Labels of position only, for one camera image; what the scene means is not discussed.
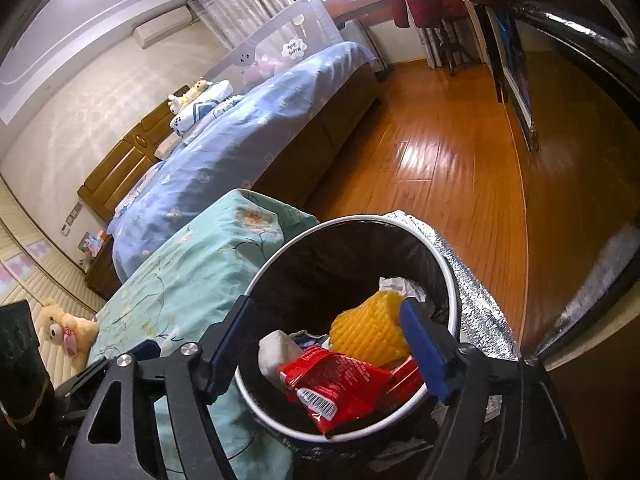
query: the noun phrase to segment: teddy bear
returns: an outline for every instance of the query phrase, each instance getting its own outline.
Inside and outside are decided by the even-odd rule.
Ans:
[[[45,329],[45,340],[62,347],[80,372],[86,367],[89,350],[98,337],[97,321],[67,314],[55,300],[45,300],[38,318]]]
[[[191,103],[196,97],[202,94],[207,88],[209,88],[213,83],[210,83],[204,78],[199,78],[194,85],[189,88],[184,95],[180,97],[170,94],[167,98],[169,99],[168,105],[169,110],[174,115],[180,113],[186,105]]]

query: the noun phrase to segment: ceiling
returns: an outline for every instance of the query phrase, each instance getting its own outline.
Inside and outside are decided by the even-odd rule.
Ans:
[[[0,131],[19,132],[95,56],[185,1],[48,1],[0,66]]]

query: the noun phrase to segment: wooden bedside table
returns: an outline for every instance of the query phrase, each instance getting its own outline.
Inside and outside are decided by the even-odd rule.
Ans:
[[[110,300],[122,284],[113,267],[113,237],[109,235],[91,263],[84,282],[92,291],[104,300]]]

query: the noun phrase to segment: yellow foam fruit net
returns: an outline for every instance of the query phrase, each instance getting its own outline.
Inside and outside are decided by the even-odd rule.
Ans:
[[[409,357],[400,328],[402,296],[379,290],[360,306],[345,310],[329,331],[331,350],[375,366]]]

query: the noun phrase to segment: screw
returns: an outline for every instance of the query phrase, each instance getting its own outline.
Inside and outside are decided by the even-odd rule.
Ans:
[[[536,366],[538,364],[538,358],[535,355],[525,355],[524,362],[529,366]]]
[[[458,347],[458,350],[460,350],[460,353],[464,355],[471,355],[473,352],[476,351],[476,347],[473,346],[471,343],[462,343]]]
[[[116,359],[116,364],[121,367],[129,366],[133,358],[129,354],[122,354],[120,357]]]
[[[185,343],[180,347],[180,353],[182,355],[193,355],[198,351],[197,343]]]

